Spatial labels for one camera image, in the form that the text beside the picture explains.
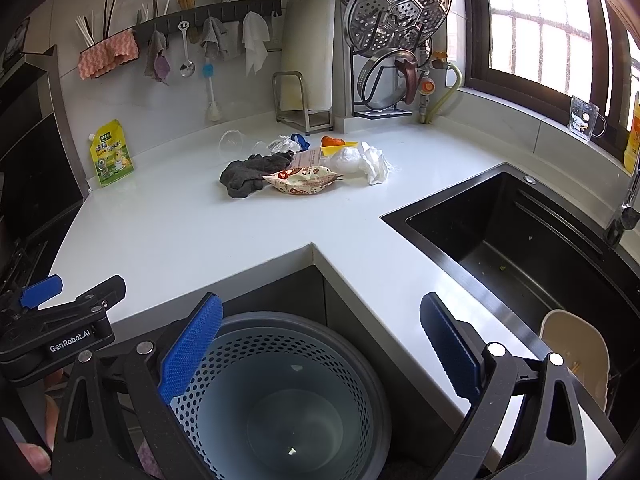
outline silver rivet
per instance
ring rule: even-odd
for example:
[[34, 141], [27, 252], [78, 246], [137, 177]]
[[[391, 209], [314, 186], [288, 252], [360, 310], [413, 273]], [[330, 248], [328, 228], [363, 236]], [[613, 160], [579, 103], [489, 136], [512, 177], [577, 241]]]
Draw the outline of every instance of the silver rivet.
[[564, 364], [564, 359], [562, 359], [562, 356], [560, 354], [549, 354], [549, 360], [556, 366], [562, 366]]
[[78, 354], [78, 361], [80, 361], [81, 363], [87, 363], [91, 360], [91, 356], [91, 350], [82, 350]]
[[153, 349], [154, 344], [151, 341], [143, 341], [142, 343], [138, 343], [138, 346], [136, 346], [136, 352], [140, 355], [147, 355], [151, 353]]
[[507, 349], [502, 346], [500, 343], [491, 343], [489, 345], [489, 354], [495, 355], [496, 357], [502, 357], [507, 353]]

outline dish soap bottle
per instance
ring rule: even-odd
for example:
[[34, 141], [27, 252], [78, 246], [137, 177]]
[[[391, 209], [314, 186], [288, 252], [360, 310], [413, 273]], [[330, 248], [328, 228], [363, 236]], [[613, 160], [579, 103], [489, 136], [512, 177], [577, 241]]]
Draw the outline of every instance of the dish soap bottle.
[[636, 166], [636, 158], [638, 158], [638, 151], [640, 151], [640, 105], [638, 104], [638, 97], [640, 92], [636, 92], [636, 102], [634, 104], [634, 120], [631, 124], [631, 133], [629, 134], [629, 140], [626, 142], [625, 150], [625, 169], [629, 173], [634, 172]]
[[116, 182], [133, 171], [133, 163], [124, 139], [124, 131], [116, 119], [89, 136], [91, 159], [102, 187]]

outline wooden brush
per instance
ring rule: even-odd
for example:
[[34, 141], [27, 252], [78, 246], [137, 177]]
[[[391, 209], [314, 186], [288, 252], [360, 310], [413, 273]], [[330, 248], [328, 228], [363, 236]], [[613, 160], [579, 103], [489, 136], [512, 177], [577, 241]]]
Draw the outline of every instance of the wooden brush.
[[[178, 4], [182, 10], [189, 10], [196, 6], [196, 0], [178, 0]], [[191, 27], [187, 29], [187, 38], [189, 38], [190, 43], [198, 43], [200, 40], [200, 35], [198, 34], [195, 23], [191, 23]]]

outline kitchen sink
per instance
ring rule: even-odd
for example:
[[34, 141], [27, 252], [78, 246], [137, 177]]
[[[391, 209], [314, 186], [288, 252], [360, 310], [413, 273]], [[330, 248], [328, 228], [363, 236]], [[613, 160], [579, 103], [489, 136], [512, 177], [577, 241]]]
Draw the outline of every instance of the kitchen sink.
[[[537, 334], [549, 311], [567, 310], [595, 326], [610, 355], [606, 415], [628, 438], [640, 419], [640, 266], [604, 243], [602, 227], [509, 164], [383, 220], [538, 358], [548, 353]], [[586, 390], [577, 390], [592, 418], [602, 417]]]

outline brown window frame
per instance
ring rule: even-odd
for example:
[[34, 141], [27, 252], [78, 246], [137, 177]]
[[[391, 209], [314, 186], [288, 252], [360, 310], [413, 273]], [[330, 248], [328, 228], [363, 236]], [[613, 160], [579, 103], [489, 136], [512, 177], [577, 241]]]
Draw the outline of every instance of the brown window frame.
[[[599, 139], [594, 139], [594, 142], [618, 160], [623, 160], [628, 139], [628, 131], [626, 130], [628, 99], [626, 96], [628, 96], [628, 88], [631, 83], [631, 59], [626, 28], [607, 4], [613, 67], [609, 114], [606, 115], [609, 94], [609, 40], [607, 39], [605, 15], [601, 0], [587, 0], [587, 5], [591, 20], [591, 45], [593, 49], [591, 102], [600, 108], [600, 113], [605, 116], [607, 121], [604, 135]], [[529, 108], [558, 123], [568, 124], [571, 96], [541, 83], [490, 67], [492, 10], [489, 0], [465, 0], [465, 7], [467, 16], [465, 85]], [[548, 22], [548, 20], [537, 16], [521, 16], [520, 13], [514, 11], [501, 11], [501, 13], [510, 15], [513, 19], [521, 17], [539, 22], [541, 26]], [[548, 24], [562, 28], [567, 33], [576, 32], [562, 23], [548, 22]]]

